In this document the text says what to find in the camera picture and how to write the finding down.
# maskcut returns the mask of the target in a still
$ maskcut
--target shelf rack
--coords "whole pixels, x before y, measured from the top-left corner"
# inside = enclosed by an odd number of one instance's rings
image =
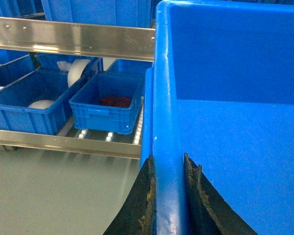
[[[153,61],[154,39],[152,28],[0,17],[1,49]],[[84,130],[79,138],[71,118],[57,136],[0,130],[0,145],[140,159],[142,118],[143,108],[128,136]]]

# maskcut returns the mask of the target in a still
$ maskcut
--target red object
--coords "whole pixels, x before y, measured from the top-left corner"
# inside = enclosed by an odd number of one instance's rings
[[[128,108],[132,99],[126,96],[116,97],[115,95],[107,95],[99,100],[101,105],[119,108]]]

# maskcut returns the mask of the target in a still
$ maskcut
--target tape roll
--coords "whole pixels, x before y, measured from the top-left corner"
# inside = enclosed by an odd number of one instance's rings
[[[72,86],[82,75],[85,67],[88,65],[90,60],[81,59],[75,60],[72,64],[68,74],[68,86]]]
[[[38,101],[32,103],[31,105],[29,105],[29,108],[32,108],[32,109],[47,109],[53,103],[54,103],[53,100],[48,100],[48,99],[38,100]]]

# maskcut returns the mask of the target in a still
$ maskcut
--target worn black edge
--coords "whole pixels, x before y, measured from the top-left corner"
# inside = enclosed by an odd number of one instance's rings
[[[186,153],[184,173],[193,234],[256,235],[236,214]]]
[[[153,157],[149,156],[125,203],[104,235],[152,235],[155,193]]]

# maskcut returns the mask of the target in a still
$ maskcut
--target blue plastic crate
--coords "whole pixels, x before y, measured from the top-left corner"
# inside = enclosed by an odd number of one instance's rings
[[[20,17],[20,11],[16,0],[0,0],[0,16]]]
[[[151,0],[42,0],[49,21],[149,27]]]
[[[187,152],[258,234],[294,235],[294,6],[163,1],[156,20],[157,232],[189,234]]]
[[[98,74],[71,100],[75,128],[131,134],[141,106],[143,79],[135,76]],[[132,98],[129,108],[100,105],[107,95]]]
[[[49,53],[38,53],[35,55],[36,59],[40,62],[41,68],[53,71],[60,71],[60,68],[57,62],[65,61],[68,63],[73,63],[76,59],[89,59],[89,60],[97,60],[98,57],[92,56],[79,56],[79,55],[61,55],[61,54],[49,54]],[[103,63],[102,60],[98,63],[100,68],[99,72],[103,71]]]
[[[6,86],[34,70],[28,52],[0,49],[0,86]]]
[[[0,90],[0,129],[55,135],[72,115],[70,98],[98,71],[98,63],[68,88],[68,73],[36,70]],[[45,110],[28,106],[37,100],[54,100]]]
[[[116,60],[107,70],[108,74],[127,74],[136,76],[145,76],[148,68],[151,68],[152,62],[135,60]]]

